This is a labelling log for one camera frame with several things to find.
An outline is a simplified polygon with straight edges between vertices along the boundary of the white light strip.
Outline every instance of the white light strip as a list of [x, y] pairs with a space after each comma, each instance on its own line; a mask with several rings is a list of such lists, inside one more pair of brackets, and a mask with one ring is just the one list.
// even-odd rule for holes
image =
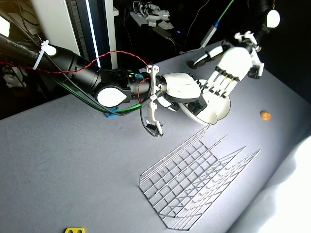
[[[86, 10], [87, 10], [87, 16], [88, 16], [89, 25], [91, 27], [91, 34], [92, 34], [93, 45], [94, 45], [94, 49], [95, 49], [95, 55], [96, 55], [96, 57], [99, 57], [98, 50], [97, 50], [96, 39], [95, 39], [94, 28], [93, 28], [92, 15], [91, 15], [91, 10], [89, 8], [88, 0], [86, 0]], [[99, 59], [97, 59], [97, 65], [98, 65], [98, 67], [101, 67], [101, 63], [100, 63]]]

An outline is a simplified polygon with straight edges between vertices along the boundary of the wire rack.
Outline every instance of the wire rack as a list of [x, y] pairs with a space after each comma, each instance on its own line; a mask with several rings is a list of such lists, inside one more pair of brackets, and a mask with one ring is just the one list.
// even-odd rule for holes
[[237, 162], [240, 148], [225, 157], [201, 141], [204, 127], [140, 175], [139, 188], [169, 229], [188, 231], [260, 150]]

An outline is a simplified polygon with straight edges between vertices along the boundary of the metal dish rack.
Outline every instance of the metal dish rack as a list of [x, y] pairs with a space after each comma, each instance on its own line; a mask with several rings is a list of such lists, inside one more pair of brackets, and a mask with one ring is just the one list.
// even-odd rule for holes
[[140, 175], [139, 188], [167, 228], [188, 231], [260, 150], [218, 158], [201, 141], [209, 125]]

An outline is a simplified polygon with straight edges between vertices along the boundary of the tabletop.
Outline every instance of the tabletop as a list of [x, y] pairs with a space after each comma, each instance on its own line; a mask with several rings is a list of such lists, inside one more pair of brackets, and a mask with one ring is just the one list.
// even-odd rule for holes
[[[207, 78], [217, 61], [187, 67], [206, 49], [158, 63], [160, 74]], [[261, 153], [190, 232], [226, 232], [311, 125], [311, 106], [267, 70], [230, 94], [231, 110], [209, 128], [215, 154], [247, 146]], [[260, 111], [271, 113], [271, 121]], [[72, 95], [0, 121], [0, 232], [176, 233], [166, 229], [138, 188], [139, 175], [203, 128], [181, 111], [159, 107], [163, 137], [144, 131], [139, 111], [106, 118]]]

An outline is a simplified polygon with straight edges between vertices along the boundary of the red wire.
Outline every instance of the red wire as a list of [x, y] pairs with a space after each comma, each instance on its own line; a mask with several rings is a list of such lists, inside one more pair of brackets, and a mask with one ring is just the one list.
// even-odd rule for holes
[[146, 81], [146, 80], [148, 80], [149, 78], [145, 78], [144, 80], [142, 80], [142, 81], [140, 81], [140, 83], [138, 84], [138, 88], [137, 88], [137, 90], [138, 90], [138, 102], [140, 103], [140, 96], [139, 96], [139, 88], [140, 88], [140, 84], [141, 83], [143, 83], [144, 81]]
[[[112, 53], [114, 53], [114, 52], [117, 52], [117, 53], [124, 53], [124, 54], [131, 55], [131, 56], [133, 56], [133, 57], [136, 57], [136, 58], [138, 58], [140, 61], [142, 61], [142, 62], [147, 66], [147, 68], [148, 68], [147, 63], [146, 63], [144, 60], [142, 60], [140, 57], [138, 57], [137, 55], [134, 55], [134, 54], [132, 54], [132, 53], [130, 53], [130, 52], [115, 50], [115, 51], [110, 51], [110, 52], [107, 52], [107, 53], [105, 53], [105, 54], [103, 54], [103, 55], [100, 55], [99, 57], [95, 58], [93, 61], [91, 61], [89, 64], [87, 64], [85, 67], [83, 67], [83, 68], [81, 68], [81, 69], [77, 69], [77, 70], [63, 70], [62, 72], [60, 72], [60, 71], [48, 71], [48, 70], [40, 69], [40, 68], [37, 68], [37, 70], [42, 71], [42, 72], [45, 72], [45, 73], [48, 73], [48, 74], [61, 74], [61, 73], [74, 73], [74, 72], [79, 72], [79, 71], [81, 71], [81, 70], [84, 70], [84, 69], [88, 68], [92, 63], [96, 62], [99, 58], [105, 57], [106, 55], [112, 54]], [[16, 65], [14, 65], [14, 64], [12, 64], [12, 63], [9, 63], [9, 62], [0, 62], [0, 64], [9, 65], [9, 66], [11, 66], [11, 67], [19, 67], [19, 68], [21, 68], [21, 69], [32, 69], [32, 67], [16, 66]]]

